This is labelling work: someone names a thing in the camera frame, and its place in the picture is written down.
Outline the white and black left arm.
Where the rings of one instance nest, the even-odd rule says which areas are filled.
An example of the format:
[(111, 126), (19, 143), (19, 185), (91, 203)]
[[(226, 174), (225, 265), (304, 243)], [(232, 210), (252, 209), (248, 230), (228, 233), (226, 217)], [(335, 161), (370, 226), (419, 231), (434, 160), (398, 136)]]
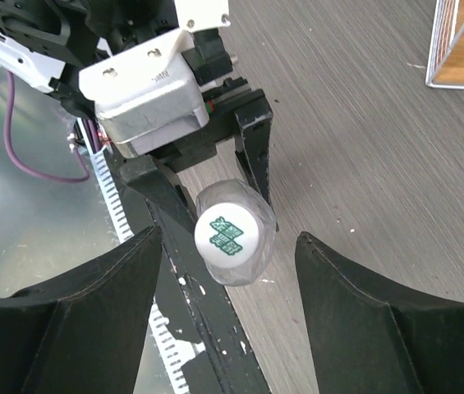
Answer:
[(270, 198), (273, 111), (232, 78), (225, 1), (0, 1), (0, 66), (57, 100), (109, 178), (192, 224), (177, 174), (234, 140), (247, 184)]

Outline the clear plastic bottle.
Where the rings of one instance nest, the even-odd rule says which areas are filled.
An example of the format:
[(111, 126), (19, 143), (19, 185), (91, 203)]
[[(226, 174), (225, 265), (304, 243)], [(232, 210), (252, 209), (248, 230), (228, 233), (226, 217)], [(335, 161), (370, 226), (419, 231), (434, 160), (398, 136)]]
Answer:
[(196, 197), (195, 246), (211, 277), (224, 286), (254, 283), (273, 257), (277, 219), (244, 181), (219, 181)]

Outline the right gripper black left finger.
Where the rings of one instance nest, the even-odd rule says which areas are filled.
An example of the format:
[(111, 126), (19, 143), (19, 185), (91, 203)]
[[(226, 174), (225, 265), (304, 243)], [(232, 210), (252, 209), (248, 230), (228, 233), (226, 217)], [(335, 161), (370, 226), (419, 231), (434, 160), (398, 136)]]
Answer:
[[(140, 238), (162, 243), (157, 227)], [(128, 377), (101, 360), (117, 337), (116, 324), (104, 322), (108, 308), (97, 305), (115, 249), (0, 298), (0, 393), (129, 393)]]

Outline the white bottle cap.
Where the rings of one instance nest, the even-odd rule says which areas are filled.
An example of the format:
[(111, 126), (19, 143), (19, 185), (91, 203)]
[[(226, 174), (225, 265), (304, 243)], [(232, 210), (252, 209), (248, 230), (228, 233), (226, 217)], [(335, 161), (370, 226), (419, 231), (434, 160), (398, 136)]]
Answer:
[(210, 266), (234, 269), (260, 247), (260, 225), (239, 204), (220, 203), (206, 209), (195, 225), (195, 246)]

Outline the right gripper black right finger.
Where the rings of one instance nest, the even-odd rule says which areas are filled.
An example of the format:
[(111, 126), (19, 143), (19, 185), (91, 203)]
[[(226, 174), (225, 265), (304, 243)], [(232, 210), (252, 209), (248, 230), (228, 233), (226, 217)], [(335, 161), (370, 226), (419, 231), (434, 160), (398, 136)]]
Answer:
[(322, 393), (464, 393), (464, 303), (403, 286), (308, 232), (295, 265)]

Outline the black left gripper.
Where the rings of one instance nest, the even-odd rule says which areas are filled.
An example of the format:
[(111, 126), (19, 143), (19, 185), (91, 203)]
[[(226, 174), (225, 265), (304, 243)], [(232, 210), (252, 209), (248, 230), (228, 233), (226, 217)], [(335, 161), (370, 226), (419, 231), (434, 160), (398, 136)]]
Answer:
[(118, 169), (126, 186), (187, 230), (195, 228), (195, 203), (175, 172), (214, 157), (217, 145), (228, 140), (235, 143), (237, 164), (247, 184), (272, 205), (269, 142), (273, 111), (265, 92), (251, 88), (242, 77), (228, 78), (203, 98), (209, 110), (206, 126), (155, 149), (152, 157), (124, 158)]

